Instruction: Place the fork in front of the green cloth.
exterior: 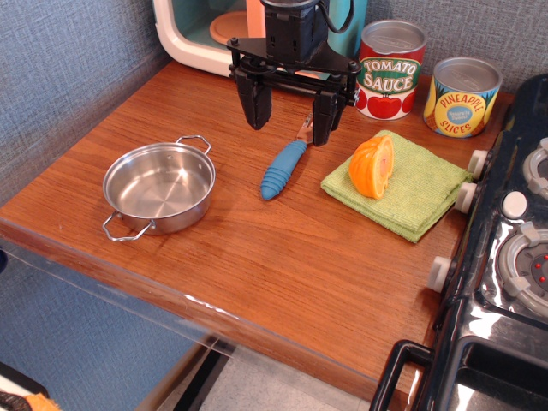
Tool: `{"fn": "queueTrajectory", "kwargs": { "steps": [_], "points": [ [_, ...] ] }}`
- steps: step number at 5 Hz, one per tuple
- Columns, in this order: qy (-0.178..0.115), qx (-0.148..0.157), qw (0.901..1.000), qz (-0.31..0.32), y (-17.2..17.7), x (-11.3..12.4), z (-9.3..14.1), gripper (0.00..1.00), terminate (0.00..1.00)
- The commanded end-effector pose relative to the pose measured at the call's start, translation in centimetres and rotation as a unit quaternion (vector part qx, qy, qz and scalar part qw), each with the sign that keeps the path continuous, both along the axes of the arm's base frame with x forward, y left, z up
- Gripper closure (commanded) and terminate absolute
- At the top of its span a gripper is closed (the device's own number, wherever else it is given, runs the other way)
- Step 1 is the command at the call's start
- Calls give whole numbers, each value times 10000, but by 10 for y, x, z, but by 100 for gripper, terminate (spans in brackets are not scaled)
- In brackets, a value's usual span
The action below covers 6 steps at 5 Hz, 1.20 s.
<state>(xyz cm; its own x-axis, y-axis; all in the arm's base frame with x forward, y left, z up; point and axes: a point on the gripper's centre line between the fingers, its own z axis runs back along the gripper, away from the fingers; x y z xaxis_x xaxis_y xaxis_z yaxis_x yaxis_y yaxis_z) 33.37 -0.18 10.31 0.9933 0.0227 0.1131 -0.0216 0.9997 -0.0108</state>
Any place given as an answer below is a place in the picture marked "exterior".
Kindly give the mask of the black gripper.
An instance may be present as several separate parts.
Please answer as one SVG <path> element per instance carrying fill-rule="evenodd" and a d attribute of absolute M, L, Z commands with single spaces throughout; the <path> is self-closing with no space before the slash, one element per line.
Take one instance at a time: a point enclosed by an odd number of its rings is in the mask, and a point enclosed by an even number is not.
<path fill-rule="evenodd" d="M 247 123 L 255 130 L 270 120 L 272 89 L 311 93 L 313 144 L 325 145 L 336 130 L 343 109 L 355 105 L 359 64 L 328 44 L 328 35 L 344 33 L 354 17 L 349 6 L 342 27 L 329 17 L 329 1 L 263 1 L 265 36 L 234 37 L 230 77 L 235 81 Z"/>

